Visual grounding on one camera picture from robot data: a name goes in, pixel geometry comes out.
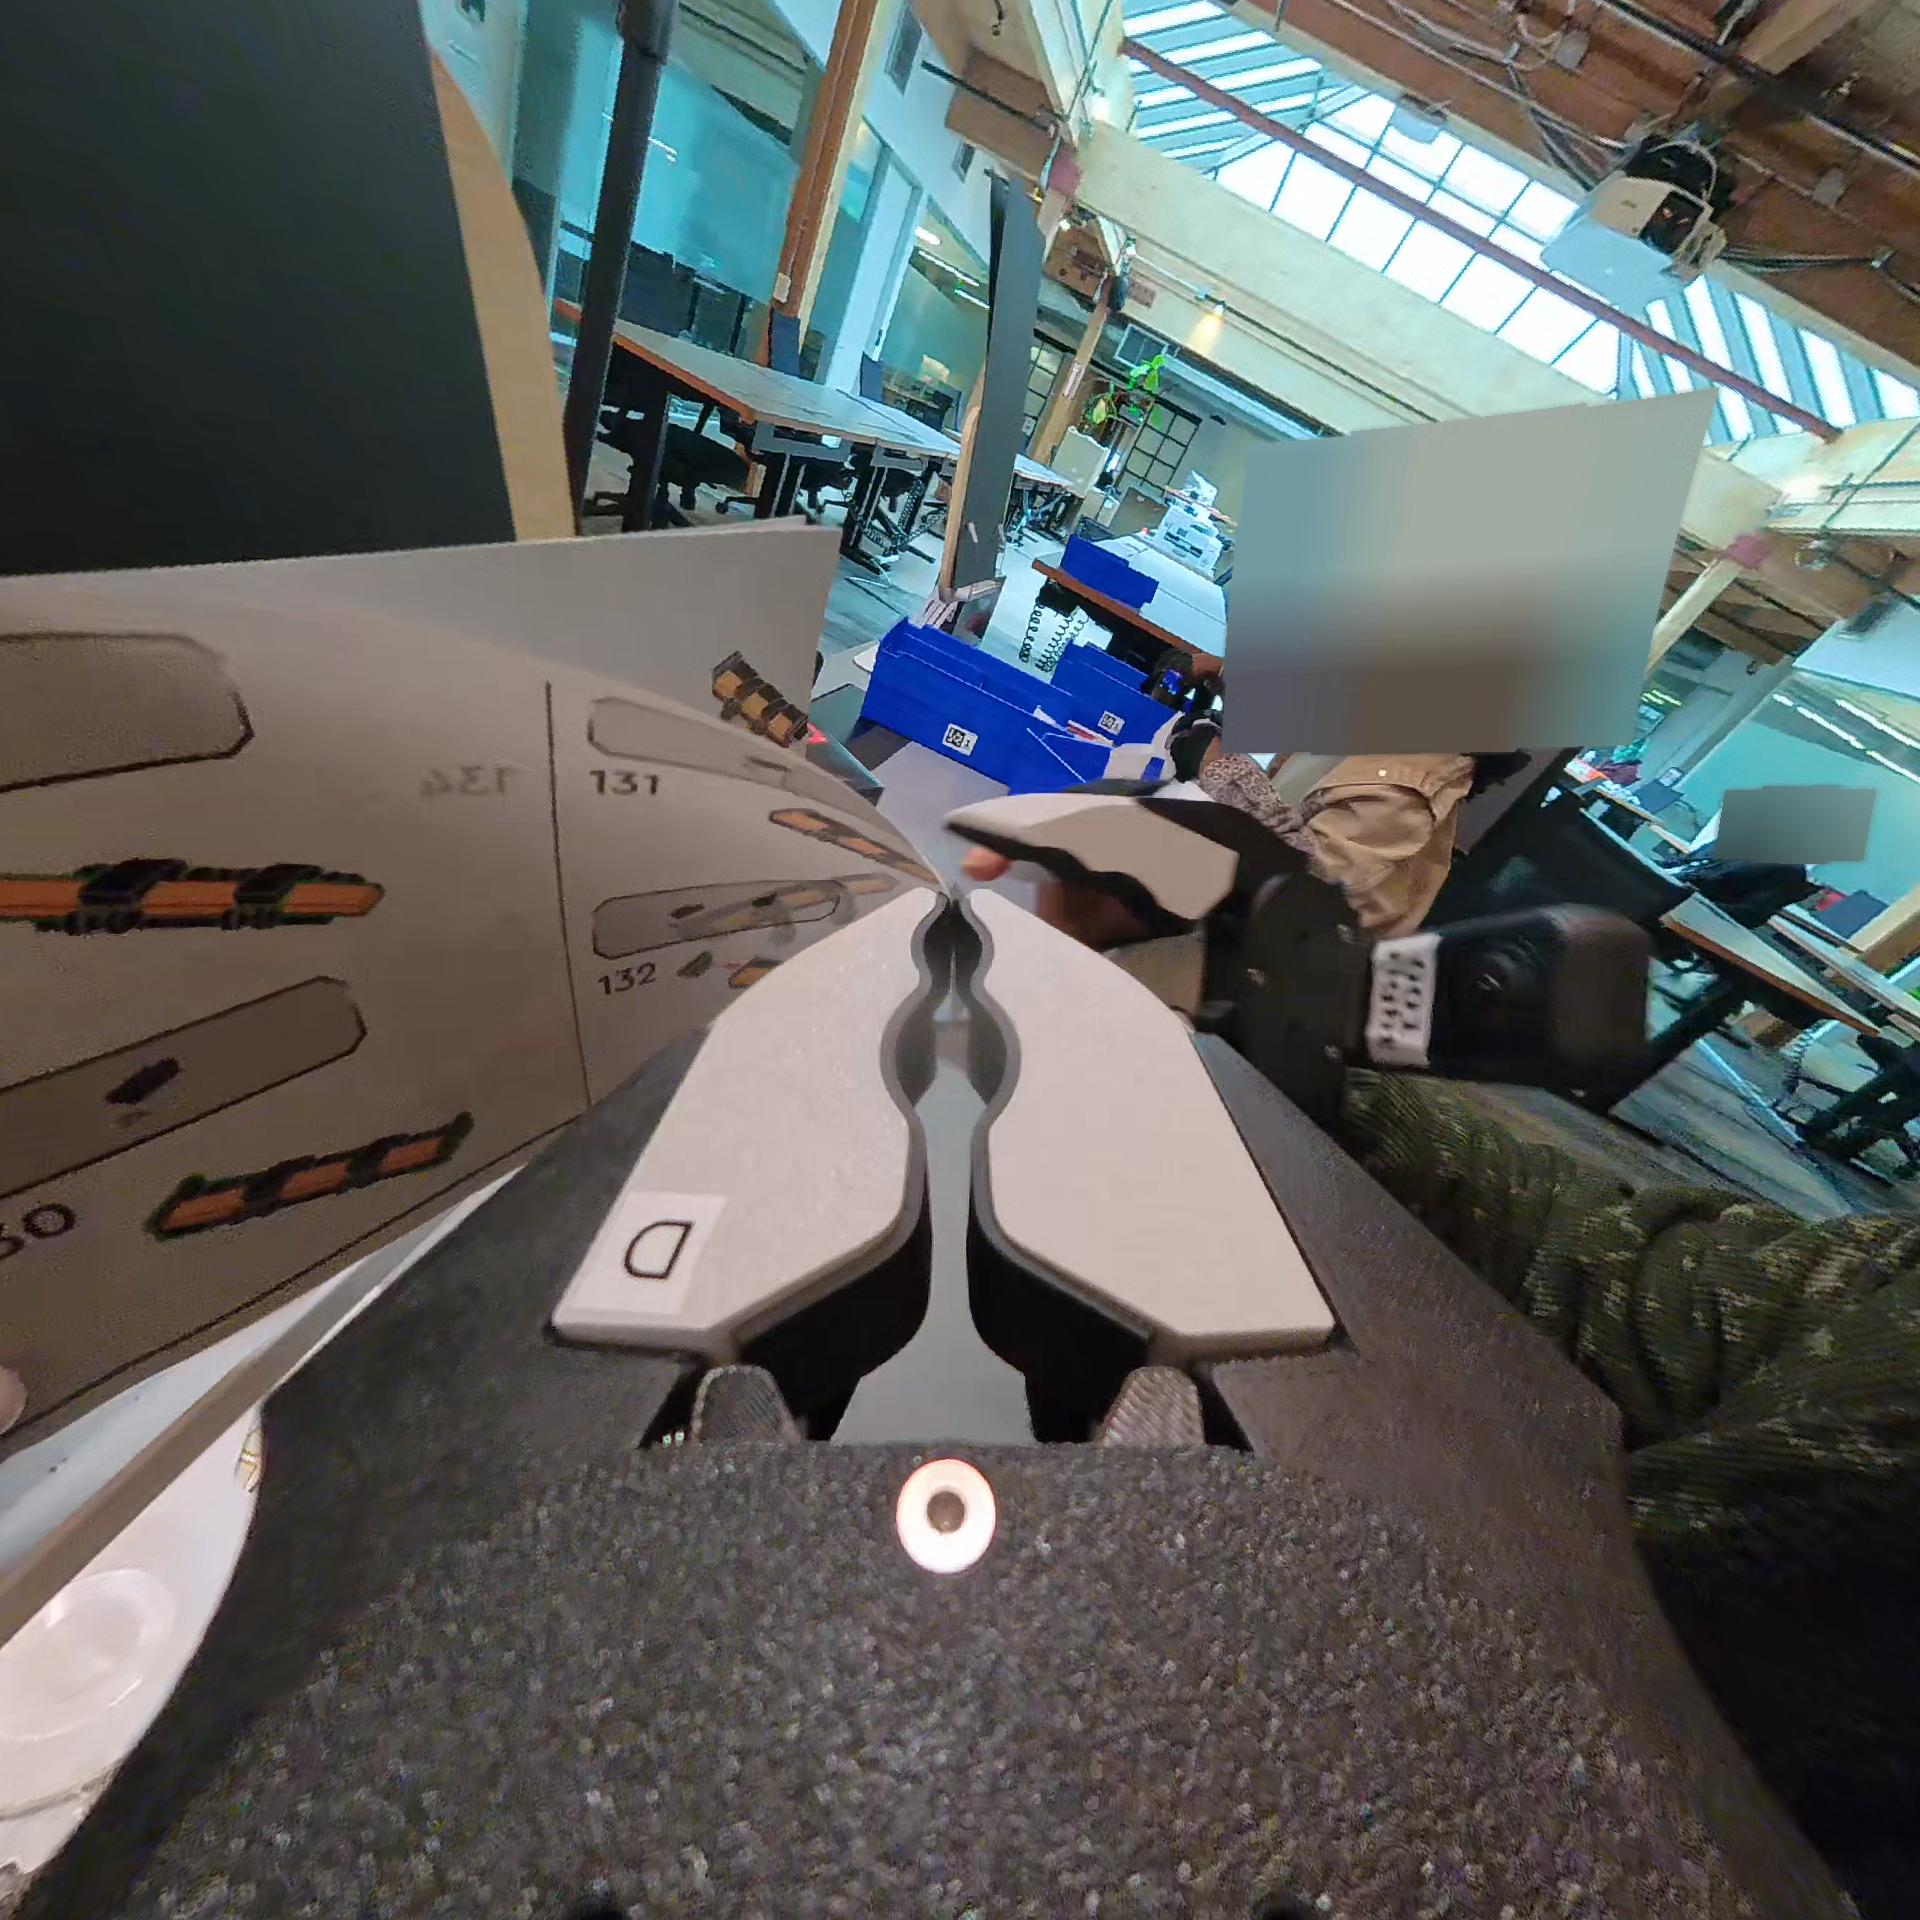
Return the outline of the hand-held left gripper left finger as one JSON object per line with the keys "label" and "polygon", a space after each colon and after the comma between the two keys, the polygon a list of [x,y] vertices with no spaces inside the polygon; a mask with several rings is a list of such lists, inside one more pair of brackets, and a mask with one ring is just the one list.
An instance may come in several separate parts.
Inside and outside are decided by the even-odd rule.
{"label": "hand-held left gripper left finger", "polygon": [[551,1313],[570,1345],[759,1368],[812,1439],[919,1335],[919,1097],[949,894],[907,890],[778,965],[702,1036]]}

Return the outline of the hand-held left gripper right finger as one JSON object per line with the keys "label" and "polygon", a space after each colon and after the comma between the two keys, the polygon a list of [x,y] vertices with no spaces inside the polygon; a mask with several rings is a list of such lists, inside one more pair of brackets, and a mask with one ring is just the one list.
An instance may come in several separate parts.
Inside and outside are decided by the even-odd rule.
{"label": "hand-held left gripper right finger", "polygon": [[1324,1357],[1311,1278],[1191,1027],[1008,899],[960,909],[973,1085],[969,1313],[1041,1440],[1147,1368]]}

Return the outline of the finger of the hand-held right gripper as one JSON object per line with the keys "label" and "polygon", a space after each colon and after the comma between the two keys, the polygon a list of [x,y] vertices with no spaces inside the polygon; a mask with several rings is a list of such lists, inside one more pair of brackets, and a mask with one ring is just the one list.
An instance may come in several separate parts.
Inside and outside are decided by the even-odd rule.
{"label": "finger of the hand-held right gripper", "polygon": [[962,804],[944,825],[973,849],[1044,867],[1051,876],[1088,876],[1073,862],[1073,829],[1091,820],[1165,820],[1165,813],[1155,813],[1155,793],[1138,791],[1056,791]]}
{"label": "finger of the hand-held right gripper", "polygon": [[1073,829],[1073,862],[1131,918],[1188,928],[1240,888],[1240,867],[1265,867],[1265,829],[1250,820],[1091,820]]}

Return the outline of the lego instruction booklet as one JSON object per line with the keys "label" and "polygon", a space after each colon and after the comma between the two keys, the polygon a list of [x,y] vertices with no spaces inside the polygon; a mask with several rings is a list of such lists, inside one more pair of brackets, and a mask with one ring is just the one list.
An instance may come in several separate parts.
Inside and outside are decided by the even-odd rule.
{"label": "lego instruction booklet", "polygon": [[3,580],[3,1464],[938,888],[806,518]]}

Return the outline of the person's right hand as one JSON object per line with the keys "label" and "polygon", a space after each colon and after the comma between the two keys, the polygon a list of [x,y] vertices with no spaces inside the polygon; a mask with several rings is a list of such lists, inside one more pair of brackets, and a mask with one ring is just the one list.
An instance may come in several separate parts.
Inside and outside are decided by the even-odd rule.
{"label": "person's right hand", "polygon": [[1051,876],[1044,867],[1013,862],[991,849],[967,849],[962,876],[973,888],[1022,899],[1044,922],[1095,953],[1135,948],[1155,941],[1157,929],[1142,922],[1118,899],[1095,882]]}

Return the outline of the stacked blue plastic bins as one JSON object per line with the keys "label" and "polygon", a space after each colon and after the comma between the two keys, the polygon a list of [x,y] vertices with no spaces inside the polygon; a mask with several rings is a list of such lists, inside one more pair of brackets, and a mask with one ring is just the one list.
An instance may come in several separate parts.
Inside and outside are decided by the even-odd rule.
{"label": "stacked blue plastic bins", "polygon": [[862,728],[930,749],[1008,793],[1165,780],[1207,654],[1061,565],[1002,589],[983,637],[900,620],[876,644]]}

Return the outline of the wooden desk black legs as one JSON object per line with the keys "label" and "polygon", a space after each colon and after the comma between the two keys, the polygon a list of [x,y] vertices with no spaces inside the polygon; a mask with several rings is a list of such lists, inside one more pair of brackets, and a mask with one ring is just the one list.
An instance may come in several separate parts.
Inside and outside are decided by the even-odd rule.
{"label": "wooden desk black legs", "polygon": [[1861,1040],[1886,1035],[1886,1020],[1851,1010],[1758,929],[1735,922],[1699,890],[1681,888],[1675,874],[1656,868],[1640,850],[1597,825],[1578,798],[1551,798],[1540,809],[1540,825],[1554,829],[1551,850],[1540,850],[1540,874],[1569,902],[1603,905],[1638,922],[1668,961],[1688,956],[1706,965],[1706,987],[1681,1004],[1678,1020],[1653,1035],[1648,1062],[1629,1068],[1620,1092],[1589,1102],[1597,1114],[1615,1108],[1620,1097],[1681,1062],[1706,1036],[1728,1031],[1746,1010],[1758,1010],[1790,1031],[1840,1023]]}

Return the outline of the green potted plant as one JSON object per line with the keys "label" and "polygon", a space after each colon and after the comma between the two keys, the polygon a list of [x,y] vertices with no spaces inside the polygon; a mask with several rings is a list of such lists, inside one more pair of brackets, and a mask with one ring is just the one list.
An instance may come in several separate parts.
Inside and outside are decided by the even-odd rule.
{"label": "green potted plant", "polygon": [[1115,377],[1091,394],[1081,431],[1098,441],[1112,431],[1146,425],[1157,403],[1163,372],[1165,352],[1155,352],[1131,369],[1115,369]]}

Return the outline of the long grey desk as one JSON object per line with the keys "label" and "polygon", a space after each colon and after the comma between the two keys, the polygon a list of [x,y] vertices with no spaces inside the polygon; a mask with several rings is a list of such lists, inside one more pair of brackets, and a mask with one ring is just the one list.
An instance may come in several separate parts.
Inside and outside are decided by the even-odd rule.
{"label": "long grey desk", "polygon": [[942,468],[960,461],[962,446],[949,434],[896,407],[869,403],[633,323],[615,323],[612,340],[626,356],[621,378],[637,399],[637,450],[631,453],[631,489],[619,496],[626,534],[662,524],[662,461],[677,401],[713,403],[749,431],[745,453],[761,474],[759,493],[749,496],[753,518],[793,514],[806,468],[852,464],[856,496],[842,525],[845,559],[862,551],[886,474],[905,474],[919,486],[930,486]]}

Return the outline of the row of dark office chairs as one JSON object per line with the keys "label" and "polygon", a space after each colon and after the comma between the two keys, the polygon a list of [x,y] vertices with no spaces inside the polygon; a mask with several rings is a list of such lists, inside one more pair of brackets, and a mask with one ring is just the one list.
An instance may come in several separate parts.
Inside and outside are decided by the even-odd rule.
{"label": "row of dark office chairs", "polygon": [[[619,323],[649,325],[649,331],[697,344],[695,323],[702,315],[703,293],[714,293],[714,288],[703,283],[702,277],[687,277],[668,256],[637,248],[631,256],[631,277],[626,277],[626,291],[619,302]],[[601,403],[593,450],[626,459],[626,484],[619,489],[589,484],[585,518],[612,518],[612,514],[619,518],[619,496],[631,489],[631,453],[637,450],[637,399],[621,378],[621,364],[626,364],[626,356],[619,356],[619,346],[612,344],[608,390]],[[714,512],[726,512],[726,509],[753,512],[749,496],[759,493],[761,474],[749,464],[745,441],[749,441],[749,431],[732,415],[722,415],[713,403],[677,401],[668,412],[664,461],[662,461],[664,509],[657,509],[662,524],[656,528],[690,525],[703,493]],[[925,496],[925,486],[919,486],[905,474],[886,474],[881,484],[881,496],[890,486],[907,486],[913,493],[907,514],[917,514],[919,501]],[[814,518],[821,493],[842,493],[845,518],[849,518],[852,496],[856,496],[856,468],[852,464],[806,468],[793,514]]]}

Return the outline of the wooden pillar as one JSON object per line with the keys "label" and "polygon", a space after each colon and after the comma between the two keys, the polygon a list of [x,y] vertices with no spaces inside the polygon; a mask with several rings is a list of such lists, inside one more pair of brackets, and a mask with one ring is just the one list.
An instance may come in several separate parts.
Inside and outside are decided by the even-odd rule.
{"label": "wooden pillar", "polygon": [[857,140],[864,97],[881,62],[885,3],[842,3],[831,36],[831,62],[806,123],[806,149],[786,204],[778,267],[774,279],[774,320],[793,323],[806,340],[831,236],[836,227],[852,149]]}

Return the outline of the black hanging pole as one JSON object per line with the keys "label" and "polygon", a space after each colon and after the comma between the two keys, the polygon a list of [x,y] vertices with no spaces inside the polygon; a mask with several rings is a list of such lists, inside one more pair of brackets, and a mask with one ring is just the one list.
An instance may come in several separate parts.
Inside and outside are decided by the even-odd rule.
{"label": "black hanging pole", "polygon": [[601,191],[593,204],[589,259],[582,277],[577,352],[563,407],[570,468],[570,512],[579,524],[589,493],[589,450],[608,390],[608,363],[626,291],[633,227],[652,149],[657,86],[668,65],[681,3],[619,3],[619,76],[608,117]]}

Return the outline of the white ceiling device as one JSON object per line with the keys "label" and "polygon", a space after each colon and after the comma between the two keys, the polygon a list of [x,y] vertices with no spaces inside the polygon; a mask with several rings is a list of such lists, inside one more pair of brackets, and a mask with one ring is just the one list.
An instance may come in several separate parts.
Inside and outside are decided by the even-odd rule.
{"label": "white ceiling device", "polygon": [[1735,169],[1712,146],[1648,136],[1540,248],[1540,267],[1620,310],[1644,310],[1719,262],[1732,201]]}

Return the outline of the white book stand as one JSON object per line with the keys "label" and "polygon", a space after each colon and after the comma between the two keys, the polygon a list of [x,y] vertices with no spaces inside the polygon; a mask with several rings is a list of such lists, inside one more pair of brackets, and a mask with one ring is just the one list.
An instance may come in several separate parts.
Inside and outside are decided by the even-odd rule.
{"label": "white book stand", "polygon": [[3,1574],[73,1546],[73,1525],[93,1546],[3,1634],[3,1918],[171,1699],[233,1584],[268,1469],[265,1399],[237,1402],[229,1379],[280,1345],[291,1376],[504,1183],[3,1459]]}

